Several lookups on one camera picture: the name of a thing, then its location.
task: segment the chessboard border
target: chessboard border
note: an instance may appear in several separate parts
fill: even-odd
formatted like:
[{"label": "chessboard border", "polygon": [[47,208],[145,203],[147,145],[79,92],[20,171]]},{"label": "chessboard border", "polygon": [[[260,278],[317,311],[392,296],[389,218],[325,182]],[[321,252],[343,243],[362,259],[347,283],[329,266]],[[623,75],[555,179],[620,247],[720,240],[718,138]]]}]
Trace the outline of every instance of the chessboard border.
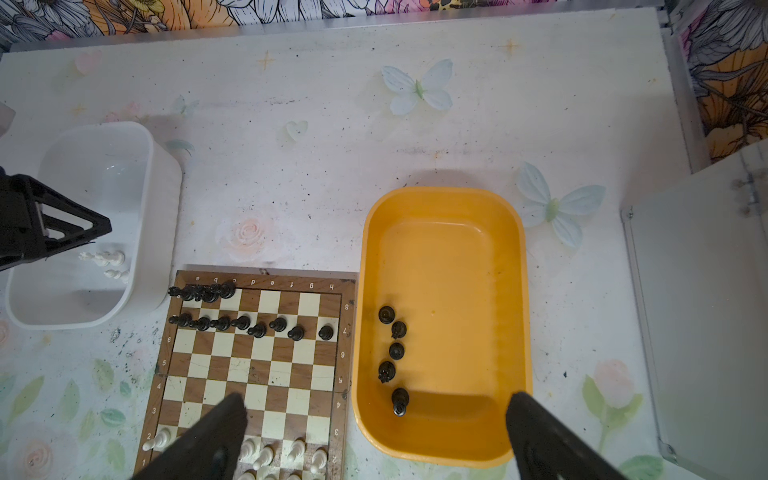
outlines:
[{"label": "chessboard border", "polygon": [[[301,275],[269,275],[268,273],[235,273],[227,271],[200,271],[200,270],[178,270],[174,286],[180,288],[186,285],[210,285],[212,283],[225,283],[234,281],[237,288],[248,290],[277,290],[289,292],[304,293],[335,293],[341,295],[341,306],[339,308],[339,326],[337,331],[338,342],[336,347],[336,366],[334,369],[333,382],[333,405],[336,407],[331,412],[331,423],[329,431],[328,444],[328,467],[326,471],[326,480],[342,480],[344,470],[344,446],[346,437],[346,417],[349,392],[352,383],[352,355],[354,342],[355,326],[355,307],[357,282],[353,273],[349,278],[339,278],[339,274],[334,272],[333,278],[321,276],[301,276]],[[183,300],[179,297],[170,299],[170,305],[166,315],[166,320],[173,315],[181,312]],[[157,363],[155,364],[154,378],[152,379],[152,388],[150,390],[149,400],[147,401],[147,411],[144,413],[144,426],[139,437],[138,455],[134,466],[134,475],[136,475],[144,466],[157,457],[154,450],[145,452],[141,449],[141,444],[151,438],[157,431],[158,419],[160,417],[160,407],[163,401],[165,391],[165,380],[170,367],[170,355],[173,352],[176,341],[177,326],[164,322],[163,340],[160,344],[160,352],[157,354]],[[332,452],[340,452],[340,458],[337,458]]]}]

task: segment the table surface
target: table surface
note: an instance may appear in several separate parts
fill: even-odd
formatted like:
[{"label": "table surface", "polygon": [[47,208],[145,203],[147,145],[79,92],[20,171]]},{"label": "table surface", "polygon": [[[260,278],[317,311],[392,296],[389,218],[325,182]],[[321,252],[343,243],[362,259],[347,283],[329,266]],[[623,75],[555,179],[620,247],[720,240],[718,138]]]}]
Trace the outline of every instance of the table surface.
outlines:
[{"label": "table surface", "polygon": [[[76,57],[95,50],[96,69],[75,74]],[[392,115],[381,67],[420,78],[443,58],[454,65],[452,109],[419,102]],[[604,185],[599,211],[579,219],[580,249],[546,223],[526,232],[534,397],[597,448],[603,429],[582,395],[587,376],[609,403],[639,394],[636,415],[602,452],[614,465],[658,457],[619,215],[689,174],[652,8],[11,53],[0,85],[0,101],[17,111],[0,139],[10,174],[34,175],[60,132],[115,118],[141,121],[160,144],[192,146],[172,150],[184,170],[174,271],[357,271],[366,215],[386,192],[480,187],[519,204],[526,161],[553,197]],[[199,104],[177,114],[179,95]],[[308,122],[298,141],[288,121]],[[130,475],[166,308],[50,332],[19,329],[0,311],[0,468],[9,478],[24,478],[24,465],[41,478]],[[474,471],[390,458],[353,415],[348,422],[350,480],[518,477],[514,460]],[[695,478],[664,468],[667,478]]]}]

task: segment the chessboard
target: chessboard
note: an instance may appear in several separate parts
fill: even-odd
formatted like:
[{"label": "chessboard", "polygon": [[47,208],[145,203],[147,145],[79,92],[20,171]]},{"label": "chessboard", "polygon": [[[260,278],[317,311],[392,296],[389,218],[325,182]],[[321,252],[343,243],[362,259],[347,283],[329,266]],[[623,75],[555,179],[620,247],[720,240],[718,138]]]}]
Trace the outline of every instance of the chessboard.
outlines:
[{"label": "chessboard", "polygon": [[[263,337],[256,338],[235,326],[199,331],[166,321],[140,443],[162,429],[170,431],[172,439],[183,435],[225,396],[237,392],[247,409],[246,439],[274,451],[274,460],[260,468],[258,478],[284,480],[298,475],[302,480],[341,480],[355,280],[180,271],[174,285],[223,283],[236,287],[230,298],[205,303],[172,297],[167,319],[182,314],[192,320],[247,316],[255,326],[283,318],[287,328],[281,332],[267,328]],[[305,332],[299,341],[288,337],[296,325]],[[319,336],[324,326],[333,328],[328,340]],[[297,439],[306,443],[306,453],[288,462]],[[309,465],[318,449],[328,454],[328,462],[313,474]],[[134,474],[163,450],[145,452],[139,445]],[[236,474],[249,470],[250,465],[240,463]]]}]

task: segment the yellow plastic tub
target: yellow plastic tub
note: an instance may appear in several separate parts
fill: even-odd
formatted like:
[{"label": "yellow plastic tub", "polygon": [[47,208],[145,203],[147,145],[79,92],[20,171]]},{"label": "yellow plastic tub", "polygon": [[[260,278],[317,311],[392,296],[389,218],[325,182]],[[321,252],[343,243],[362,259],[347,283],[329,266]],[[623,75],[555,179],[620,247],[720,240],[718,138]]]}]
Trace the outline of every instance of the yellow plastic tub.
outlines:
[{"label": "yellow plastic tub", "polygon": [[[532,393],[525,232],[501,197],[402,188],[371,209],[362,238],[352,402],[357,424],[394,457],[473,468],[509,461],[505,412]],[[389,358],[389,305],[408,326]],[[382,384],[379,364],[395,364]],[[407,413],[392,391],[408,390]]]}]

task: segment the white container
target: white container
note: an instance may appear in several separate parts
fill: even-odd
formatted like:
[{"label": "white container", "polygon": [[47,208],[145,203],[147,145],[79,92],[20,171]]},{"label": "white container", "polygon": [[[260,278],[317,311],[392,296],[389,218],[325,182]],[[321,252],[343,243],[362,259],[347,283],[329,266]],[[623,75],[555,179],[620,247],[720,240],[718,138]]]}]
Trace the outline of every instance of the white container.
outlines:
[{"label": "white container", "polygon": [[[88,245],[14,267],[5,298],[11,320],[29,329],[72,329],[157,308],[168,287],[176,234],[181,190],[176,159],[140,124],[88,125],[64,132],[53,143],[37,179],[108,217],[112,231]],[[90,225],[79,219],[72,223]],[[78,258],[82,251],[105,250],[122,250],[125,263],[101,267]],[[127,285],[104,275],[107,269],[129,268]]]}]

